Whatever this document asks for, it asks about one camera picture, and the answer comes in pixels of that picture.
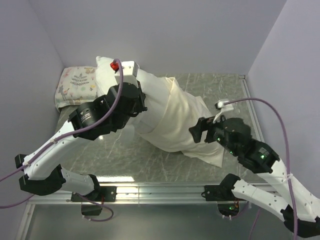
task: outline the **aluminum frame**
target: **aluminum frame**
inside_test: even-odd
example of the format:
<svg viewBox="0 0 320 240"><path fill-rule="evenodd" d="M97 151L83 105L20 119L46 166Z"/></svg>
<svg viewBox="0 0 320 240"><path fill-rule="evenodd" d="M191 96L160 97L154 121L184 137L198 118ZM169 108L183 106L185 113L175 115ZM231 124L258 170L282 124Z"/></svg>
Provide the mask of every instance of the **aluminum frame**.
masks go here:
<svg viewBox="0 0 320 240"><path fill-rule="evenodd" d="M250 98L246 83L246 76L239 75L240 84L244 96ZM253 128L258 141L264 142L263 134L252 101L247 101L249 114L252 119ZM116 186L116 201L108 202L108 205L118 204L217 204L218 201L206 201L201 193L205 185L219 185L219 182L160 182L160 183L138 183L138 182L100 182L101 186ZM277 194L276 190L266 182L253 183L269 193ZM90 204L88 202L71 202L71 192L57 191L47 196L32 197L26 205L16 240L24 240L36 205L80 205Z"/></svg>

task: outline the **cream fabric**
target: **cream fabric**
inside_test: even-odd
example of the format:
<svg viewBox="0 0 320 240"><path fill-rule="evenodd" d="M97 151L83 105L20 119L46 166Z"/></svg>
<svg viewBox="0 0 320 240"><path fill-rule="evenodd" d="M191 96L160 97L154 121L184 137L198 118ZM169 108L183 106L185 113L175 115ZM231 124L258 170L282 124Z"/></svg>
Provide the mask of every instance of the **cream fabric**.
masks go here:
<svg viewBox="0 0 320 240"><path fill-rule="evenodd" d="M201 97L184 92L174 77L167 80L172 82L172 88L162 120L152 132L139 135L166 152L182 151L190 158L199 158L221 168L223 147L216 142L205 143L207 132L202 134L200 143L195 143L189 132L200 117L212 114Z"/></svg>

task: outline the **white cloth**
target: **white cloth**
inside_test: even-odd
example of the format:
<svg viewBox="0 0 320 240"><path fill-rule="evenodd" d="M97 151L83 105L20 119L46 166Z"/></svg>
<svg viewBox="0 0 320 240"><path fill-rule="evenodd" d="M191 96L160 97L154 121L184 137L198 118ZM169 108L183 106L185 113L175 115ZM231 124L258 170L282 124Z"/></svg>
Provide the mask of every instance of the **white cloth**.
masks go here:
<svg viewBox="0 0 320 240"><path fill-rule="evenodd" d="M110 67L113 60L97 56L96 85L98 94L107 94L116 85L115 73ZM195 143L189 128L199 118L211 117L200 96L184 92L174 77L156 77L138 69L137 80L146 95L148 110L130 118L126 127L134 130L145 140L166 152L179 152L190 158L199 158L206 163L222 167L224 149L216 142L204 143L206 132L200 143Z"/></svg>
<svg viewBox="0 0 320 240"><path fill-rule="evenodd" d="M205 143L207 132L202 134L200 143L195 143L189 132L199 118L212 114L201 97L184 92L174 77L167 80L172 81L172 88L162 120L152 132L139 135L166 152L181 151L190 158L199 158L221 168L223 147L217 142Z"/></svg>

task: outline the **floral pillowcase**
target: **floral pillowcase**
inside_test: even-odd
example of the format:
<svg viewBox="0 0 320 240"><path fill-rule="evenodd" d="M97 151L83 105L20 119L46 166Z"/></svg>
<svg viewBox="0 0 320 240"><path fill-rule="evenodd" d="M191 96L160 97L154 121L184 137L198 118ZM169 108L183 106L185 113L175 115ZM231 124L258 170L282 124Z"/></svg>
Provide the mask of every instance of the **floral pillowcase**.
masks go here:
<svg viewBox="0 0 320 240"><path fill-rule="evenodd" d="M57 86L54 104L59 111L65 106L92 102L97 97L96 67L67 67Z"/></svg>

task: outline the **white clip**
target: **white clip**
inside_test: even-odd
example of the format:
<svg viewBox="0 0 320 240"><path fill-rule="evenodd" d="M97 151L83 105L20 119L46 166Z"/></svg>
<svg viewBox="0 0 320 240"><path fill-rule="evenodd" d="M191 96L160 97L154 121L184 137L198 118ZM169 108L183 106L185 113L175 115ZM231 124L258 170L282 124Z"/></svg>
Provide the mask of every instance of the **white clip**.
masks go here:
<svg viewBox="0 0 320 240"><path fill-rule="evenodd" d="M24 161L24 162L22 163L22 165L23 165L23 166L30 166L30 163L29 163L28 161Z"/></svg>
<svg viewBox="0 0 320 240"><path fill-rule="evenodd" d="M50 139L50 142L51 142L51 143L54 143L54 144L57 144L57 143L58 143L54 138Z"/></svg>
<svg viewBox="0 0 320 240"><path fill-rule="evenodd" d="M212 123L215 123L223 113L234 110L234 106L232 104L225 105L225 103L228 102L228 99L221 99L217 102L217 108L220 109L220 112L217 115L215 115Z"/></svg>
<svg viewBox="0 0 320 240"><path fill-rule="evenodd" d="M285 175L285 176L283 177L284 180L281 181L281 184L284 184L284 183L288 182L288 180L291 179L293 176L294 176L294 175L293 175L292 173L289 173L289 174Z"/></svg>

